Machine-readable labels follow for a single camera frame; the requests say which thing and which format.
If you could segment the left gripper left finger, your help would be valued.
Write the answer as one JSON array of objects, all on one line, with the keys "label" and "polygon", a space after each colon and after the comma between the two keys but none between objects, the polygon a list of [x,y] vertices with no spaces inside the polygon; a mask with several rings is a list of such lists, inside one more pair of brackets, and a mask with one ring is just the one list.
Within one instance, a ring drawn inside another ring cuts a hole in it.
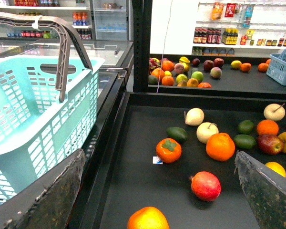
[{"label": "left gripper left finger", "polygon": [[76,150],[0,206],[0,229],[63,229],[77,198],[86,161]]}]

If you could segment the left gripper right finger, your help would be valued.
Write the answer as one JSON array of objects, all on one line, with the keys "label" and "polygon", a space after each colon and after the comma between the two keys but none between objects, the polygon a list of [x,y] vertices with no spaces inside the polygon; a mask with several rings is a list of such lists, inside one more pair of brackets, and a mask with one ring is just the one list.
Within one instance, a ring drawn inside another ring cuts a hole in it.
[{"label": "left gripper right finger", "polygon": [[286,229],[286,178],[244,151],[237,151],[240,186],[261,229]]}]

